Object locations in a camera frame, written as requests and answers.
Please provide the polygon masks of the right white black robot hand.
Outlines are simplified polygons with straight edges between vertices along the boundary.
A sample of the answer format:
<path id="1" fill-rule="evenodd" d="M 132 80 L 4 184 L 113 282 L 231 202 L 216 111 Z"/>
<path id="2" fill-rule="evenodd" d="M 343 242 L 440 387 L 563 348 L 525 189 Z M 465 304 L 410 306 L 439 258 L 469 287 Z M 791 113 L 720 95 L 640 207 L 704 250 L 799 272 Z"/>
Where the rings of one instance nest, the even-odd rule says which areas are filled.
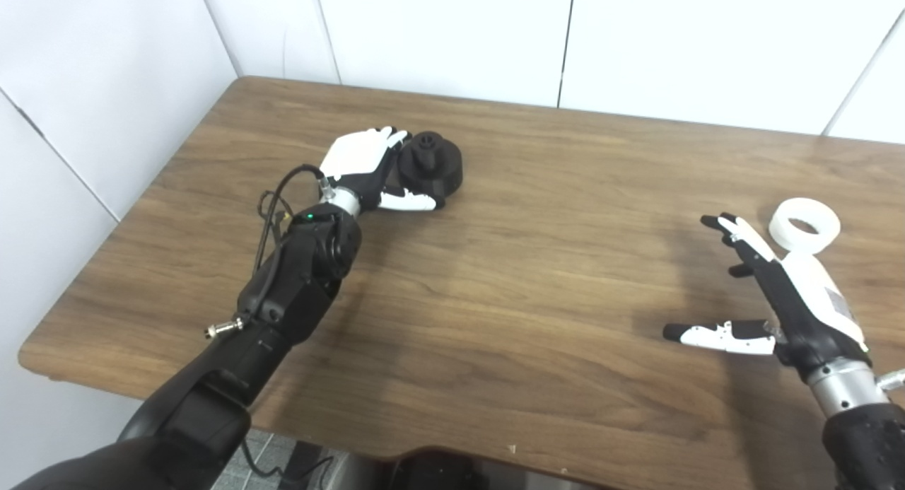
<path id="1" fill-rule="evenodd" d="M 707 325 L 670 323 L 666 341 L 728 354 L 776 356 L 801 378 L 838 360 L 872 367 L 869 348 L 843 294 L 814 255 L 788 252 L 780 258 L 742 217 L 702 216 L 702 225 L 722 233 L 722 242 L 738 254 L 728 268 L 734 278 L 752 277 L 776 317 L 724 320 Z"/>

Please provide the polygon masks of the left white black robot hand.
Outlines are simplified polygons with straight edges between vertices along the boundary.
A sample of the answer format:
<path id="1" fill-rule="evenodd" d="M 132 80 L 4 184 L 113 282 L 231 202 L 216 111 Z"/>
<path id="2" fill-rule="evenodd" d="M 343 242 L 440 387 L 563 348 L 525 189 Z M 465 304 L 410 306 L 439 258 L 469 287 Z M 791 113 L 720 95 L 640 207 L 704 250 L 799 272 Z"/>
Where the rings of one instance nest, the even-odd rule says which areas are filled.
<path id="1" fill-rule="evenodd" d="M 409 132 L 394 127 L 360 130 L 337 138 L 320 165 L 334 193 L 324 194 L 321 202 L 335 204 L 352 217 L 376 209 L 442 209 L 445 200 L 389 182 L 410 139 Z"/>

